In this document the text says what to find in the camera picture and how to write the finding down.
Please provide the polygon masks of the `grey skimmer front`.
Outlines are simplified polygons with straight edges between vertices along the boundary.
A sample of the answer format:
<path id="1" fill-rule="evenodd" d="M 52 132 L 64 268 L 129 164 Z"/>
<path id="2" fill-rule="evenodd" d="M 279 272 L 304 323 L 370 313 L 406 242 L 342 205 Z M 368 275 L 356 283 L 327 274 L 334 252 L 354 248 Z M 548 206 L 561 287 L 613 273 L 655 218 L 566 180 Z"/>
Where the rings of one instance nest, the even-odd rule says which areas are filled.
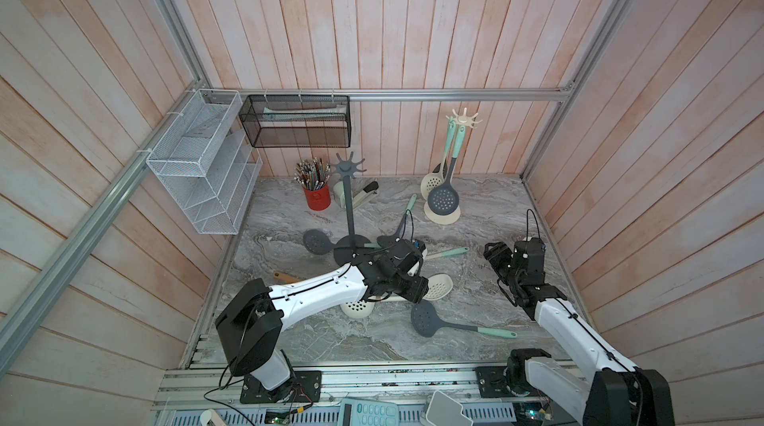
<path id="1" fill-rule="evenodd" d="M 512 330 L 501 330 L 500 328 L 484 328 L 483 326 L 470 326 L 469 324 L 455 324 L 446 322 L 438 315 L 435 307 L 426 301 L 413 306 L 410 314 L 410 320 L 414 330 L 420 336 L 433 338 L 442 328 L 452 328 L 453 330 L 466 330 L 467 332 L 477 332 L 485 336 L 494 336 L 495 338 L 506 338 L 515 340 L 518 334 Z"/>

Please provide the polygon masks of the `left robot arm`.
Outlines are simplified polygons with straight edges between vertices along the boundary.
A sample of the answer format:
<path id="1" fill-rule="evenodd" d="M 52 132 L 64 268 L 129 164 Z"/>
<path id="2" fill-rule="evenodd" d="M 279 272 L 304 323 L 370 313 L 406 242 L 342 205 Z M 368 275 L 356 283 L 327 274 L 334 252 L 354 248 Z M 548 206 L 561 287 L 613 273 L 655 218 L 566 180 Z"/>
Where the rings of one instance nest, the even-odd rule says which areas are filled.
<path id="1" fill-rule="evenodd" d="M 429 281 L 419 274 L 427 256 L 420 240 L 351 256 L 349 262 L 308 280 L 268 286 L 248 282 L 215 320 L 226 364 L 233 377 L 251 375 L 273 392 L 292 381 L 292 367 L 277 343 L 283 330 L 341 304 L 397 295 L 419 304 Z"/>

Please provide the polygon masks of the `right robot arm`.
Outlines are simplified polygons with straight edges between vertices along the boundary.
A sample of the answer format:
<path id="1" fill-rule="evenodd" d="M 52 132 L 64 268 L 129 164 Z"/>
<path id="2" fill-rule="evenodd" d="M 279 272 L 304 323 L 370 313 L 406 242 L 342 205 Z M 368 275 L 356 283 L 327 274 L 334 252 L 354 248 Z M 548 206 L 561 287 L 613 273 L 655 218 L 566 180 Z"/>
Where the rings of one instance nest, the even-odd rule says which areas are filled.
<path id="1" fill-rule="evenodd" d="M 674 425 L 666 378 L 623 356 L 580 316 L 559 288 L 545 282 L 546 246 L 539 237 L 487 243 L 483 258 L 497 286 L 562 346 L 584 377 L 540 348 L 518 348 L 507 359 L 505 381 L 515 395 L 543 393 L 581 425 Z"/>

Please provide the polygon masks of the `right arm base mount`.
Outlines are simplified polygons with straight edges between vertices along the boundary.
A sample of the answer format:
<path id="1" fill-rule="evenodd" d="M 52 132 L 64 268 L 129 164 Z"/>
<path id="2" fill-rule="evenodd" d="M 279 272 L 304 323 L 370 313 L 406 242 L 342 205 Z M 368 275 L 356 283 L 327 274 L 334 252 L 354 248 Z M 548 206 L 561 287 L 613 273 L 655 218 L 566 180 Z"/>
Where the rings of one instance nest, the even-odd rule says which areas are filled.
<path id="1" fill-rule="evenodd" d="M 475 368 L 477 386 L 481 398 L 541 396 L 526 376 L 526 364 L 531 360 L 543 360 L 558 366 L 551 355 L 540 348 L 518 348 L 507 358 L 506 366 L 478 366 Z"/>

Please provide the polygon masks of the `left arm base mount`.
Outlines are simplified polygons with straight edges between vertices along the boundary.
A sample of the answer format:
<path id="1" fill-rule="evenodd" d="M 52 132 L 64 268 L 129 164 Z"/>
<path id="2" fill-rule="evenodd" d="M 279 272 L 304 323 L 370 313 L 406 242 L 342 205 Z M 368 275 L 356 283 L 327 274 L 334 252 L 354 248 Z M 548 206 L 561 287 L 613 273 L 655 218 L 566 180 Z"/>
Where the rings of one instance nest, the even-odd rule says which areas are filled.
<path id="1" fill-rule="evenodd" d="M 322 372 L 317 369 L 297 370 L 282 385 L 268 390 L 260 380 L 249 373 L 244 377 L 240 396 L 242 404 L 316 403 L 320 401 Z"/>

